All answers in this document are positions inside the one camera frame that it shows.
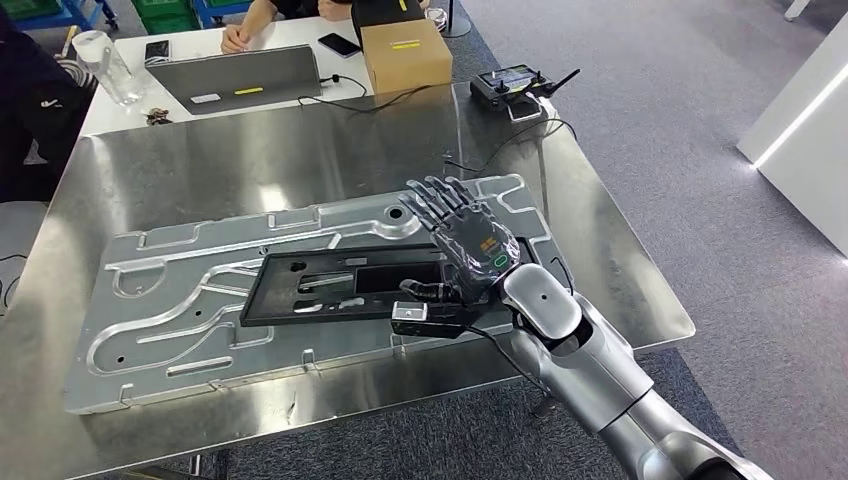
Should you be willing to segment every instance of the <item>white label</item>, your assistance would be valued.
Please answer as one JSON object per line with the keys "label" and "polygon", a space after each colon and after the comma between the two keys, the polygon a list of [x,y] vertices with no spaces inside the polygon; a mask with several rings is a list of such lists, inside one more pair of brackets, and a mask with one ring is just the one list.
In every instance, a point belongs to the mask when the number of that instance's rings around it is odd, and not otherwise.
{"label": "white label", "polygon": [[220,99],[221,96],[217,93],[210,93],[209,95],[199,95],[197,97],[191,97],[191,101],[194,103],[217,102]]}

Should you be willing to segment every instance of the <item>silver robot arm segment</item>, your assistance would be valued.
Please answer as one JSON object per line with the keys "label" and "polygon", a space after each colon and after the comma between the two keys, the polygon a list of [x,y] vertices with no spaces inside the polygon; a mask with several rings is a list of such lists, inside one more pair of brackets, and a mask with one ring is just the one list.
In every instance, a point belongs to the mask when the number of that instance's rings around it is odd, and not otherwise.
{"label": "silver robot arm segment", "polygon": [[628,475],[645,480],[766,480],[752,462],[695,428],[653,391],[633,349],[585,298],[543,267],[523,264],[501,284],[520,314],[514,360],[536,376]]}

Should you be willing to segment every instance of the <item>cardboard box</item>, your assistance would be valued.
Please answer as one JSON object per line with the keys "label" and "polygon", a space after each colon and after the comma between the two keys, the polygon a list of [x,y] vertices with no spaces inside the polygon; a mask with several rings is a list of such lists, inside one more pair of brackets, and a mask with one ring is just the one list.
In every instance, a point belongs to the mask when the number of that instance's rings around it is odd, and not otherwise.
{"label": "cardboard box", "polygon": [[375,93],[451,82],[453,56],[431,20],[362,27],[362,51]]}

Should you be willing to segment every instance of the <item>robotic arm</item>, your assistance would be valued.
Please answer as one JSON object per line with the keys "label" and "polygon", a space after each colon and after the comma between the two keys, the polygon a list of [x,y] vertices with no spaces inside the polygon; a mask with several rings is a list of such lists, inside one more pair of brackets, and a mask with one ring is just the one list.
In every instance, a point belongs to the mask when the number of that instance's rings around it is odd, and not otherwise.
{"label": "robotic arm", "polygon": [[445,182],[410,181],[421,203],[409,195],[400,200],[431,232],[456,274],[445,284],[405,280],[404,291],[423,302],[472,306],[499,300],[510,307],[517,314],[507,334],[514,361],[598,434],[631,478],[771,479],[666,403],[633,359],[630,344],[600,312],[543,267],[520,264],[518,242],[488,206],[459,180]]}

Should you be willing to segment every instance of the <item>water bottle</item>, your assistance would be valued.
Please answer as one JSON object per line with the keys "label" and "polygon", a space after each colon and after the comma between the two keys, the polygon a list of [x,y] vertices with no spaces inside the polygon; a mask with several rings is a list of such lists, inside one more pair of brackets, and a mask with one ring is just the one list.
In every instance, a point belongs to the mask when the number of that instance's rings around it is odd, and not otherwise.
{"label": "water bottle", "polygon": [[130,73],[105,32],[91,30],[80,33],[74,37],[73,44],[79,63],[97,77],[115,103],[127,106],[142,99],[141,82]]}

